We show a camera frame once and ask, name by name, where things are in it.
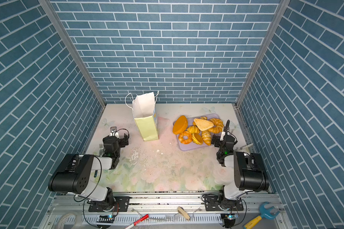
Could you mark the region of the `small yellow egg tart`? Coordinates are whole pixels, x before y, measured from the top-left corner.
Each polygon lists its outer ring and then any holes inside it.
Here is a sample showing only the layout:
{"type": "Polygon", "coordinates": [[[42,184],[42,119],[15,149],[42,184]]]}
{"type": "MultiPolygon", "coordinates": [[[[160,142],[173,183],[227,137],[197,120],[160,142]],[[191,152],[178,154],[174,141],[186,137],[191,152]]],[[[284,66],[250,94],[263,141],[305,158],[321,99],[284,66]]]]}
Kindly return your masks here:
{"type": "Polygon", "coordinates": [[[202,137],[198,133],[192,134],[192,141],[197,145],[202,145],[204,143],[202,137]]]}

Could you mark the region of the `triangular toast slice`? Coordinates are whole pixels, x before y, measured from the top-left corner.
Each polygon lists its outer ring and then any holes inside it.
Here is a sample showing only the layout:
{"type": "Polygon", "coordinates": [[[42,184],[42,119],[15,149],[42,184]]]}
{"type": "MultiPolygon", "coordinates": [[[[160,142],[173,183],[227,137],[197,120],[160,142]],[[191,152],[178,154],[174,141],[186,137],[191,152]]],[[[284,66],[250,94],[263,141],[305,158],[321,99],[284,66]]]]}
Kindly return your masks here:
{"type": "Polygon", "coordinates": [[[195,118],[194,123],[200,131],[206,131],[215,126],[213,122],[201,118],[195,118]]]}

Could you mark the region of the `small striped round bread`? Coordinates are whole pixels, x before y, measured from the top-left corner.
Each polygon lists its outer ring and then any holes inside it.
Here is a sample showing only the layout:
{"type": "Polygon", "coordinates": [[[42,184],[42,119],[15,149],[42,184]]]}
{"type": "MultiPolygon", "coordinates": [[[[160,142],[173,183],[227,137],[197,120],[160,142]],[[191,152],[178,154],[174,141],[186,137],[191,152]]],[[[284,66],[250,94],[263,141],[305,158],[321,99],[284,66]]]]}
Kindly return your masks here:
{"type": "Polygon", "coordinates": [[[187,128],[187,131],[191,134],[199,134],[200,133],[200,129],[197,126],[190,126],[187,128]]]}

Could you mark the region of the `white green paper bag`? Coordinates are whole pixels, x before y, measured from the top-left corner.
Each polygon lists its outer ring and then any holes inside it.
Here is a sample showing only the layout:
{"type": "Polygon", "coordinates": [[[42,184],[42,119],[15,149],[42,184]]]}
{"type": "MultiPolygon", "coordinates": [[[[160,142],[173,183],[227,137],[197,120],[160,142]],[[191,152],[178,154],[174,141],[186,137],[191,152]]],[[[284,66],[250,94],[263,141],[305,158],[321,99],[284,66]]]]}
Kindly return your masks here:
{"type": "Polygon", "coordinates": [[[155,105],[159,91],[137,95],[134,99],[129,93],[125,96],[124,102],[132,110],[134,121],[144,141],[159,139],[158,120],[155,105]]]}

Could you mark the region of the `round orange bun half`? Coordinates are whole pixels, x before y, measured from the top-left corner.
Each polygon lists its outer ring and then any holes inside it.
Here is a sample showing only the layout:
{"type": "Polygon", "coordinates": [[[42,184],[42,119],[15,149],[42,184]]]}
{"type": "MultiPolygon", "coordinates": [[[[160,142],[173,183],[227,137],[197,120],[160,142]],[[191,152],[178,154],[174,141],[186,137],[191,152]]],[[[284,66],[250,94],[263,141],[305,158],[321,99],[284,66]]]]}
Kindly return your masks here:
{"type": "Polygon", "coordinates": [[[175,135],[179,135],[182,132],[184,132],[188,127],[188,121],[187,118],[185,117],[185,115],[180,116],[176,122],[174,123],[173,126],[173,133],[175,135]]]}

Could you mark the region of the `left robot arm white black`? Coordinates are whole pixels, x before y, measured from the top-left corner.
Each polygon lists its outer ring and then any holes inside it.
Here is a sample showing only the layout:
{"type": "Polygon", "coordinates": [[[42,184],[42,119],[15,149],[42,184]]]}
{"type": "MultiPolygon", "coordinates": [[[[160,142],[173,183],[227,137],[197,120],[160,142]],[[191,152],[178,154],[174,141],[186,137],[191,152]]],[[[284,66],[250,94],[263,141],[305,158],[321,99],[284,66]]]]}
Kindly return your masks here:
{"type": "Polygon", "coordinates": [[[123,138],[117,132],[102,139],[101,155],[67,154],[49,180],[52,192],[73,193],[87,201],[89,212],[126,212],[130,197],[115,197],[111,188],[90,180],[91,172],[114,170],[120,158],[121,149],[129,144],[129,134],[123,138]]]}

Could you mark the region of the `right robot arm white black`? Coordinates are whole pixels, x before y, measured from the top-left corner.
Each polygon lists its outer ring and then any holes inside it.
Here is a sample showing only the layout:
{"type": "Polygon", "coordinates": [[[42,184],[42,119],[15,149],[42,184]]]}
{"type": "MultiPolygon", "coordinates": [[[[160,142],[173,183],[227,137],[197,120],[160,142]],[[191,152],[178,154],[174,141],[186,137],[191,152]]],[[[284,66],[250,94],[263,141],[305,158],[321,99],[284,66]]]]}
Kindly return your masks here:
{"type": "Polygon", "coordinates": [[[228,181],[219,191],[216,204],[222,210],[243,210],[241,197],[250,192],[267,191],[269,178],[260,154],[236,151],[238,141],[232,135],[213,135],[212,145],[218,148],[217,161],[222,167],[232,169],[233,181],[228,181]]]}

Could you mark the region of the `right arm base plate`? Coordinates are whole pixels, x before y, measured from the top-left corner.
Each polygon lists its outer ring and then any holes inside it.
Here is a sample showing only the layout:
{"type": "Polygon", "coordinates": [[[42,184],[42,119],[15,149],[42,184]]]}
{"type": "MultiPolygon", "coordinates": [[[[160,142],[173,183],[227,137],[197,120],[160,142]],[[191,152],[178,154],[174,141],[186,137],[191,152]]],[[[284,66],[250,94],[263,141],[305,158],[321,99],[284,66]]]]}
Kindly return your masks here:
{"type": "Polygon", "coordinates": [[[229,200],[215,194],[203,194],[201,200],[206,211],[243,211],[244,207],[240,200],[229,200]]]}

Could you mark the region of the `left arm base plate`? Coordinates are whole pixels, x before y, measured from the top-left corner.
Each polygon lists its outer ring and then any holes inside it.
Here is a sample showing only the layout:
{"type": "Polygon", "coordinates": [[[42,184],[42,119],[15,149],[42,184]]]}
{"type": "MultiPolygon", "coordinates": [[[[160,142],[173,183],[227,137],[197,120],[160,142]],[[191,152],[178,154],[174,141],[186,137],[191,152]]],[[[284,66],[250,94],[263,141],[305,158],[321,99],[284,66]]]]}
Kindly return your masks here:
{"type": "Polygon", "coordinates": [[[104,201],[89,201],[89,212],[127,212],[129,196],[106,198],[104,201]]]}

